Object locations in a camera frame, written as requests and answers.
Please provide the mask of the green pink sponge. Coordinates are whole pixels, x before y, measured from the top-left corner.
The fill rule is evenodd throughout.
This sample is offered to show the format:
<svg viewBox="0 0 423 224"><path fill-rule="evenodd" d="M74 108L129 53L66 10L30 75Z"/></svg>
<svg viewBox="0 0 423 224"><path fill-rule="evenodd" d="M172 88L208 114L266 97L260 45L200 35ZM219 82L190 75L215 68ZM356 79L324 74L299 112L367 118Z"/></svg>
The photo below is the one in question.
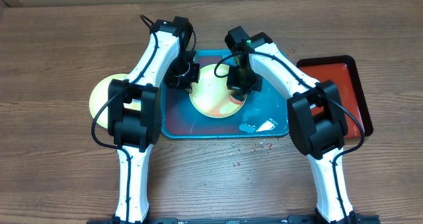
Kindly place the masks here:
<svg viewBox="0 0 423 224"><path fill-rule="evenodd" d="M230 94L229 100L234 104L244 104L245 100L247 99L247 94Z"/></svg>

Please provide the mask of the yellow-green plate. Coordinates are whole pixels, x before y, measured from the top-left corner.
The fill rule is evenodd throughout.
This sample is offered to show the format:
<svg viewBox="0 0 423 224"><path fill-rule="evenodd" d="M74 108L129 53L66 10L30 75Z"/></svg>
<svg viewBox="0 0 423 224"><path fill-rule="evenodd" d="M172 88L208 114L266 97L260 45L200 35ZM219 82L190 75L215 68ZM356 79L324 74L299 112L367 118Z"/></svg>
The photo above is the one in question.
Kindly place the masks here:
<svg viewBox="0 0 423 224"><path fill-rule="evenodd" d="M209 64L200 69L200 78L192 83L190 101L197 111L210 118L226 118L234 115L244 105L243 100L236 99L234 92L227 88L227 78L215 76L216 64Z"/></svg>
<svg viewBox="0 0 423 224"><path fill-rule="evenodd" d="M89 110L91 116L94 118L101 107L108 101L108 86L113 79L124 80L127 74L120 73L110 75L100 81L93 89L89 99ZM132 100L130 104L124 103L124 108L132 110L141 110L141 102L138 100ZM97 124L107 129L108 122L108 109L105 108L97 120Z"/></svg>

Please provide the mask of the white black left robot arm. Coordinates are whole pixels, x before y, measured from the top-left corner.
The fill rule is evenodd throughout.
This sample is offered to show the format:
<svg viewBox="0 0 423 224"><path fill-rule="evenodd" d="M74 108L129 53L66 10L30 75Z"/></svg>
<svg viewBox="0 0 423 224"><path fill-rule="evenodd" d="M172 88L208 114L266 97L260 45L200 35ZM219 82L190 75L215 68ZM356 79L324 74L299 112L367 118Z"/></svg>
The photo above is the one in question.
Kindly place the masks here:
<svg viewBox="0 0 423 224"><path fill-rule="evenodd" d="M149 28L149 45L134 70L108 86L107 129L120 160L120 198L113 223L148 220L148 167L161 132L161 84L190 92L200 76L196 52L188 48L194 30L187 18L141 19Z"/></svg>

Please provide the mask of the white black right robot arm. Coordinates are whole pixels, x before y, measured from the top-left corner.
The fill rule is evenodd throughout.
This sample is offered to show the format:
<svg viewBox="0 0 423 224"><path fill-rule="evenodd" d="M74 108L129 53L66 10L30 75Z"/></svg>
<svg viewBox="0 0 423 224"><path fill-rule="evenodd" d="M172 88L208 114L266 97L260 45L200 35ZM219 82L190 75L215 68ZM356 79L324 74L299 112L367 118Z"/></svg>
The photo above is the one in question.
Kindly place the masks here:
<svg viewBox="0 0 423 224"><path fill-rule="evenodd" d="M358 223L342 168L346 118L353 115L342 106L337 86L302 72L263 32L249 36L238 26L227 33L225 43L236 63L226 75L235 100L261 91L263 80L287 100L289 135L308 158L315 181L316 223Z"/></svg>

